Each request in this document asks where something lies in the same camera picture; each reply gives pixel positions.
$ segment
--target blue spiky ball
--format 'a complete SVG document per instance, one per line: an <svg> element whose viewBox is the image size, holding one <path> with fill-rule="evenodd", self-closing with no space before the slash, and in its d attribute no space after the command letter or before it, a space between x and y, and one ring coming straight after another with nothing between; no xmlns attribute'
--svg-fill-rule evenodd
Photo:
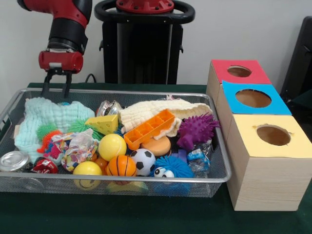
<svg viewBox="0 0 312 234"><path fill-rule="evenodd" d="M164 175L171 171L175 178L192 178L194 174L191 168L183 162L181 159L172 156L161 157L156 160L154 170L150 176L154 176L155 171L158 168L164 168L162 172ZM167 183L158 182L153 183L153 190L160 195L164 196L184 196L187 195L191 190L191 183Z"/></svg>
<svg viewBox="0 0 312 234"><path fill-rule="evenodd" d="M175 178L192 178L194 174L191 168L183 162L180 158L165 156L156 160L154 170L151 171L151 176L154 176L154 172L157 168L162 167L166 170L170 170L175 175Z"/></svg>

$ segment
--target dark green tablecloth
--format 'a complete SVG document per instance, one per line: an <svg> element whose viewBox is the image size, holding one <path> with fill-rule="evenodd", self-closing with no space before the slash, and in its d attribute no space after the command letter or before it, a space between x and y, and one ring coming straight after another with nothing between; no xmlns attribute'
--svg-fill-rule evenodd
<svg viewBox="0 0 312 234"><path fill-rule="evenodd" d="M72 88L193 93L206 90L203 85L73 84ZM311 185L297 212L235 212L226 184L211 199L1 193L0 202L3 233L312 233Z"/></svg>

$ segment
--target black and white ball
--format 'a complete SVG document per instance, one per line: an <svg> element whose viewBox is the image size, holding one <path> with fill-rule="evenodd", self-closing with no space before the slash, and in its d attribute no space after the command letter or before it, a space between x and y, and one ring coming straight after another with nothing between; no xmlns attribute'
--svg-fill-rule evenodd
<svg viewBox="0 0 312 234"><path fill-rule="evenodd" d="M137 149L132 152L130 157L136 162L136 175L148 176L155 167L156 158L147 149Z"/></svg>

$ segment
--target white knit cloth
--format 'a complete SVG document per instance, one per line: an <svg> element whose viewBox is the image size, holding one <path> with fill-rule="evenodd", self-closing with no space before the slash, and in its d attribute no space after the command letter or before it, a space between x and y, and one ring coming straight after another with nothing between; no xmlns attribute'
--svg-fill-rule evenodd
<svg viewBox="0 0 312 234"><path fill-rule="evenodd" d="M175 115L175 120L169 129L161 131L155 139L163 136L175 137L184 118L212 114L210 107L204 103L189 103L182 99L142 101L119 111L119 120L123 124L121 132L126 133L134 129L165 109Z"/></svg>

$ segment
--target googly eyes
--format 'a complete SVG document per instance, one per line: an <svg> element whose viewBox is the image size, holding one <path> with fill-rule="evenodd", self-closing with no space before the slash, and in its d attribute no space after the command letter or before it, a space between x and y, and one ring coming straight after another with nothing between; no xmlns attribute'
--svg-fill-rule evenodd
<svg viewBox="0 0 312 234"><path fill-rule="evenodd" d="M154 171L154 176L155 177L167 177L167 178L174 178L175 175L172 171L167 170L166 168L163 167L158 167Z"/></svg>

